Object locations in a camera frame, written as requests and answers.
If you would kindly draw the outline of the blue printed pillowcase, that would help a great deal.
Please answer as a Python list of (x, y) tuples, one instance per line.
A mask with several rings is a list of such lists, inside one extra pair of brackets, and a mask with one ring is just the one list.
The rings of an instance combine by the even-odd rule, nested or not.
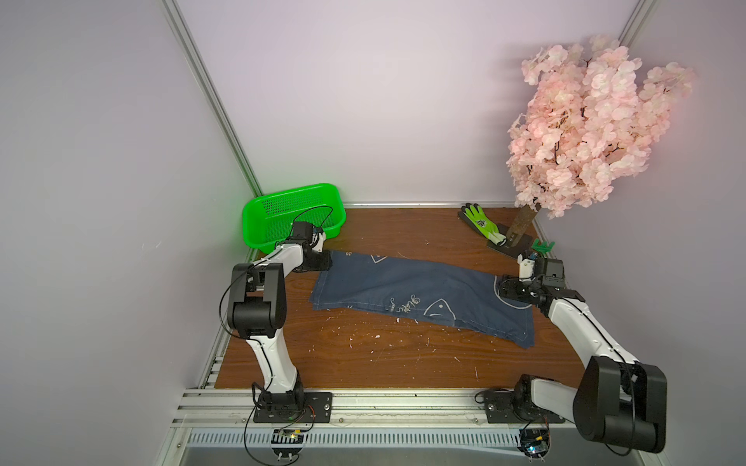
[(472, 330), (534, 346), (532, 306), (499, 295), (501, 276), (440, 262), (331, 253), (310, 297), (316, 311), (352, 309)]

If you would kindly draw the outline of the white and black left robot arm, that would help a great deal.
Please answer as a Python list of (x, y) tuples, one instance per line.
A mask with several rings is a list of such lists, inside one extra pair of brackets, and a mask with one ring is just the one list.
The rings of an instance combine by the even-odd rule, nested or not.
[(289, 356), (284, 326), (286, 277), (293, 272), (328, 271), (330, 266), (328, 250), (284, 243), (268, 256), (233, 268), (225, 322), (232, 337), (252, 348), (260, 365), (263, 382), (252, 384), (258, 423), (303, 416), (328, 421), (333, 395), (305, 390)]

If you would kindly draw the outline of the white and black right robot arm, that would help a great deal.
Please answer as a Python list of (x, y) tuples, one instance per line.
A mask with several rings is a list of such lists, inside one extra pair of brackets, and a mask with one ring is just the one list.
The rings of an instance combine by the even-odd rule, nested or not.
[(625, 350), (574, 289), (542, 279), (505, 277), (495, 294), (532, 305), (559, 328), (584, 365), (578, 388), (524, 374), (511, 399), (514, 416), (541, 421), (553, 414), (580, 435), (610, 448), (659, 454), (666, 446), (668, 380), (662, 370)]

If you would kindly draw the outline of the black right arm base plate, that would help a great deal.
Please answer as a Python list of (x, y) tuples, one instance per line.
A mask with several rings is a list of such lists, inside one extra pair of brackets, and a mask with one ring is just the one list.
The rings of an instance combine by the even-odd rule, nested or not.
[(550, 423), (562, 424), (564, 417), (534, 405), (522, 403), (512, 390), (490, 388), (477, 392), (474, 401), (485, 412), (487, 422), (498, 423)]

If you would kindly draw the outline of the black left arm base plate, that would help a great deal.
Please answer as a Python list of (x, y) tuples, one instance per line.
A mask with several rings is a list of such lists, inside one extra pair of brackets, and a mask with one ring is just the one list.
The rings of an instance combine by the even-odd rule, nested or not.
[(253, 422), (261, 423), (329, 423), (333, 394), (331, 392), (263, 393), (254, 409)]

